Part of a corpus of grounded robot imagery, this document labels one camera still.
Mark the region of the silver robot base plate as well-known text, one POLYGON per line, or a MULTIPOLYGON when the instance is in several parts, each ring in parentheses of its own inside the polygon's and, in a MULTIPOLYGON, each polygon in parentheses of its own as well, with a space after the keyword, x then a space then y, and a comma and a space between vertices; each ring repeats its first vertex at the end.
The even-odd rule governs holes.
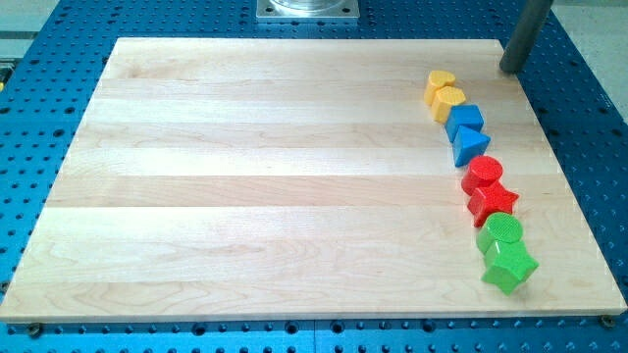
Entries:
POLYGON ((279 20, 357 20, 358 0, 257 0, 256 19, 279 20))

